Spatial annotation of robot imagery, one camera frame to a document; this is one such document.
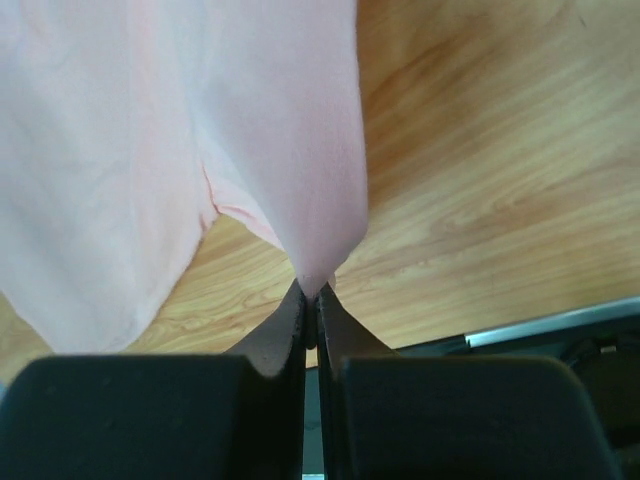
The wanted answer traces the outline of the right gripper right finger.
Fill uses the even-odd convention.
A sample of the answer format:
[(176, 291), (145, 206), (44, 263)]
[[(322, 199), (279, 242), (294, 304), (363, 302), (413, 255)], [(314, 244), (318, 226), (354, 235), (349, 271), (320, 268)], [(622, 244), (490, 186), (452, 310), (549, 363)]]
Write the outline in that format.
[(316, 300), (330, 479), (620, 479), (578, 377), (548, 357), (405, 357)]

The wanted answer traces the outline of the salmon pink t-shirt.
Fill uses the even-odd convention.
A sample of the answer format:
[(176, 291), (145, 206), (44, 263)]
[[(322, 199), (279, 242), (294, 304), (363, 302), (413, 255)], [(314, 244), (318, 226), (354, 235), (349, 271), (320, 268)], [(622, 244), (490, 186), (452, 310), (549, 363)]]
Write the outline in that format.
[(353, 1), (5, 1), (1, 289), (57, 353), (149, 326), (222, 215), (315, 295), (362, 241)]

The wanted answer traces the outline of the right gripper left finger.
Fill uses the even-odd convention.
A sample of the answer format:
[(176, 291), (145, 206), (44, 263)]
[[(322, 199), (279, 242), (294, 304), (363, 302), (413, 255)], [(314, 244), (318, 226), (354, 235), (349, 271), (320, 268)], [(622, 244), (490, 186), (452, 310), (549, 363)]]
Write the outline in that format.
[(50, 356), (1, 403), (5, 479), (298, 479), (306, 302), (222, 354)]

